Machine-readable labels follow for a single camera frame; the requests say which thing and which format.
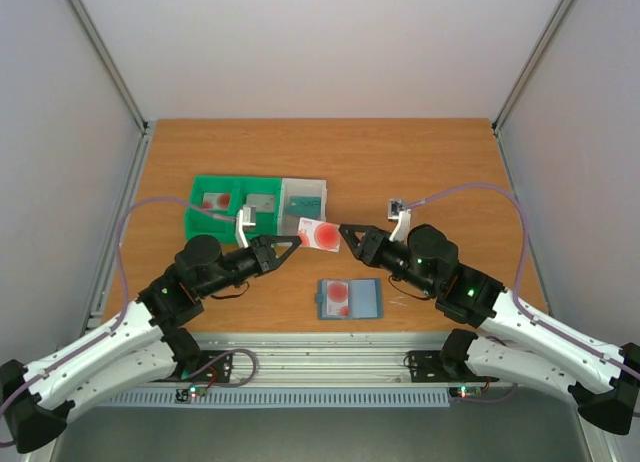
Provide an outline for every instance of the slotted metal strip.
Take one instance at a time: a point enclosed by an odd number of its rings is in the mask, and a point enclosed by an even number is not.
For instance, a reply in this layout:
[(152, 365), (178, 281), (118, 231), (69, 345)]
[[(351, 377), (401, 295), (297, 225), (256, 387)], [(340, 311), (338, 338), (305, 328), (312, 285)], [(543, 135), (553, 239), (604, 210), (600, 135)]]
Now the slotted metal strip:
[(445, 388), (215, 388), (204, 397), (176, 397), (174, 388), (139, 388), (105, 407), (275, 409), (312, 407), (449, 407)]

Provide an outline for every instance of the red dot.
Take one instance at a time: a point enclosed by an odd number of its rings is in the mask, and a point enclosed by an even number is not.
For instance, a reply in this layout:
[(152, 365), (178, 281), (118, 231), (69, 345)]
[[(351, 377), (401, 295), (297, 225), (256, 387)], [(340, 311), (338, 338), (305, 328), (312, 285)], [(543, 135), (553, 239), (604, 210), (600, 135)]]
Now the red dot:
[(334, 302), (344, 302), (347, 300), (349, 290), (346, 285), (333, 282), (327, 287), (327, 295), (329, 295), (329, 298)]
[(302, 241), (302, 243), (300, 244), (302, 247), (309, 247), (309, 245), (311, 245), (309, 243), (309, 237), (307, 237), (307, 234), (305, 234), (304, 232), (299, 231), (298, 237), (300, 237), (300, 240)]
[(231, 194), (220, 194), (218, 200), (216, 200), (218, 207), (221, 209), (228, 209), (229, 202), (231, 202)]
[(316, 239), (316, 244), (326, 250), (335, 249), (340, 243), (340, 234), (338, 234), (338, 229), (332, 224), (320, 224), (316, 227), (314, 237)]

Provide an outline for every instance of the green box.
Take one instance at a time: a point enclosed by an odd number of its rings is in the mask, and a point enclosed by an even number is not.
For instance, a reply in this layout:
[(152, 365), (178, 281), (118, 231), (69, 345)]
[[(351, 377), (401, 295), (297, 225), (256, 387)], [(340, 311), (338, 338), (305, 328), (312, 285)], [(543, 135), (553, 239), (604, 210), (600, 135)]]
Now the green box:
[[(198, 175), (193, 181), (189, 202), (200, 207), (206, 193), (229, 193), (231, 200), (228, 210), (212, 210), (213, 213), (235, 217), (249, 194), (273, 195), (275, 210), (273, 213), (257, 213), (256, 228), (246, 232), (247, 239), (258, 235), (277, 235), (280, 213), (280, 194), (282, 178), (273, 177), (233, 177)], [(184, 216), (185, 236), (187, 240), (196, 235), (212, 235), (223, 244), (235, 244), (235, 225), (215, 220), (195, 210), (187, 209)]]

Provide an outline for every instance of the gray wall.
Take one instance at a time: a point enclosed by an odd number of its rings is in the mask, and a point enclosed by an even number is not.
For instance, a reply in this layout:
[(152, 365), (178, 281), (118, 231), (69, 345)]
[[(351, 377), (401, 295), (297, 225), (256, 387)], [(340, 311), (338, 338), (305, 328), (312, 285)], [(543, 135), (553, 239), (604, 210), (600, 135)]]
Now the gray wall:
[(28, 361), (78, 336), (138, 135), (64, 0), (0, 27), (0, 361)]
[(84, 0), (149, 119), (494, 117), (557, 1)]
[(551, 307), (618, 344), (640, 343), (638, 14), (578, 0), (503, 130)]

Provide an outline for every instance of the wooden table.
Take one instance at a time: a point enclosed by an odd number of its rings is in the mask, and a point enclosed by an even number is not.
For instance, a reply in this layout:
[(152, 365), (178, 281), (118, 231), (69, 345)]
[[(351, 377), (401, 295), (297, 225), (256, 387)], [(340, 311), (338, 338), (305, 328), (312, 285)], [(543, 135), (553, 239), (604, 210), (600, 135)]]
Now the wooden table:
[[(326, 179), (327, 220), (391, 229), (387, 200), (415, 201), (449, 187), (488, 182), (508, 187), (487, 120), (161, 120), (140, 182), (137, 200), (172, 195), (188, 199), (194, 176), (252, 175)], [(430, 223), (460, 248), (460, 260), (511, 285), (521, 229), (510, 203), (496, 193), (472, 190), (414, 210), (413, 225)], [(183, 209), (152, 204), (132, 216), (123, 257), (132, 294), (172, 263), (184, 244)], [(190, 322), (194, 332), (443, 331), (457, 326), (433, 301), (405, 296), (387, 273), (340, 253), (302, 249), (278, 271), (251, 280), (241, 298), (204, 302)], [(384, 318), (317, 319), (318, 279), (382, 279)], [(544, 301), (531, 261), (522, 297)], [(117, 278), (105, 318), (122, 305)]]

